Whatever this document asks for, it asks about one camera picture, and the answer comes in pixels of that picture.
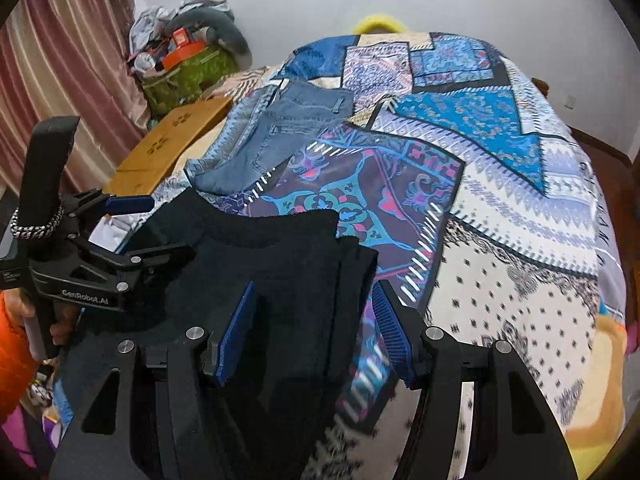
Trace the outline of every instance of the blue jeans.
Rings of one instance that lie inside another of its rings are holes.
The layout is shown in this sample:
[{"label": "blue jeans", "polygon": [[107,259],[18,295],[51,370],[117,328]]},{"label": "blue jeans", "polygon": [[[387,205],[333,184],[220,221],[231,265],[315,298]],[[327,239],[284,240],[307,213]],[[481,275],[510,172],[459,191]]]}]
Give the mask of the blue jeans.
[{"label": "blue jeans", "polygon": [[353,92],[292,80],[260,115],[249,140],[228,161],[192,180],[197,190],[230,195],[249,188],[322,131],[353,114]]},{"label": "blue jeans", "polygon": [[269,105],[277,91],[275,86],[266,86],[242,99],[226,118],[220,135],[207,149],[202,158],[190,158],[184,166],[184,173],[193,184],[196,175],[213,170],[232,158],[254,132],[260,114]]}]

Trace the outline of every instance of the patterned bedspread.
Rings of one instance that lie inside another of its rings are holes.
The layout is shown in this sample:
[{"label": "patterned bedspread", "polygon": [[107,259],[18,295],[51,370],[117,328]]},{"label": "patterned bedspread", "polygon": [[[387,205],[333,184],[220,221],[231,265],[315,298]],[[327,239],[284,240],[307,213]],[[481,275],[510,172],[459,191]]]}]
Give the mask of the patterned bedspread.
[{"label": "patterned bedspread", "polygon": [[[354,116],[296,153],[275,186],[268,174],[203,196],[251,216],[337,210],[339,233],[379,251],[378,278],[406,306],[460,341],[509,341],[570,428],[587,375],[610,376],[590,368],[596,316],[623,323],[624,281],[589,159],[531,81],[491,45],[440,33],[326,38],[262,72],[234,98],[260,77],[301,78],[353,90]],[[188,185],[178,172],[154,196]],[[419,393],[391,369],[370,302],[357,349],[305,479],[396,471]],[[464,475],[473,402],[464,384],[450,478]]]}]

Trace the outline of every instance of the orange fabric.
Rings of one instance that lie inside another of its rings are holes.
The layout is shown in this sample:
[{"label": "orange fabric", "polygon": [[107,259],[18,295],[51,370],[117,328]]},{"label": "orange fabric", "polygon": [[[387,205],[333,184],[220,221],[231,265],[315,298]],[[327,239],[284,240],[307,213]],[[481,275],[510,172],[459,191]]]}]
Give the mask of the orange fabric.
[{"label": "orange fabric", "polygon": [[9,319],[0,292],[0,424],[18,405],[37,368],[27,336]]}]

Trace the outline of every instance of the bed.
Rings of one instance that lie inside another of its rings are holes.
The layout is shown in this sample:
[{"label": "bed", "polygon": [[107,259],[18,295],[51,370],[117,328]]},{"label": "bed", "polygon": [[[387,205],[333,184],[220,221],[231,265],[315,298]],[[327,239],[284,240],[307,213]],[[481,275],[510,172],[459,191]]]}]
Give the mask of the bed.
[{"label": "bed", "polygon": [[[242,102],[268,87],[273,98],[292,79],[351,89],[354,115],[251,188],[201,195],[248,216],[337,210],[339,232],[379,251],[377,278],[428,324],[512,344],[587,478],[624,424],[625,282],[606,202],[569,129],[511,60],[453,34],[325,38],[207,96]],[[180,158],[156,208],[222,147],[232,155],[232,117]],[[117,240],[146,218],[124,219]],[[305,479],[388,480],[401,461],[420,394],[391,369],[370,302],[356,346]],[[462,396],[450,478],[464,476],[473,384]]]}]

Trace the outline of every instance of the pink curtain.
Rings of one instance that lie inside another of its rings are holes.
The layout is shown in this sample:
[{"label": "pink curtain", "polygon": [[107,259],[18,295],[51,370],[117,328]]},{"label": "pink curtain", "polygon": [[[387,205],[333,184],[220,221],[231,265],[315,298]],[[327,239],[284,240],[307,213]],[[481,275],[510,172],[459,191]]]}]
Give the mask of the pink curtain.
[{"label": "pink curtain", "polygon": [[140,141],[144,96],[125,65],[133,0],[20,0],[0,29],[0,182],[16,192],[34,125],[82,118],[63,177],[101,187]]}]

